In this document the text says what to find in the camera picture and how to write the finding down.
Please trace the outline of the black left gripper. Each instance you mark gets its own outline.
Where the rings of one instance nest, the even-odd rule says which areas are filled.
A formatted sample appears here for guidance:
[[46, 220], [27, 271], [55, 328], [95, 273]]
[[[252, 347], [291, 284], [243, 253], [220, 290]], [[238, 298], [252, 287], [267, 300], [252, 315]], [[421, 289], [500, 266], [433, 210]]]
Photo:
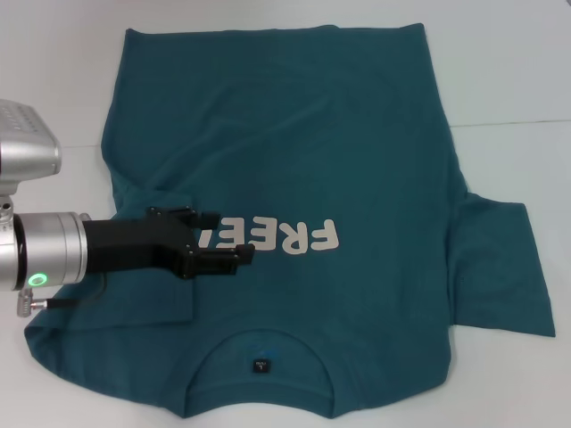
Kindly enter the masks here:
[[190, 206], [149, 208], [141, 218], [86, 220], [88, 274], [159, 268], [181, 279], [231, 276], [252, 264], [255, 247], [200, 249], [193, 230], [216, 230], [220, 214]]

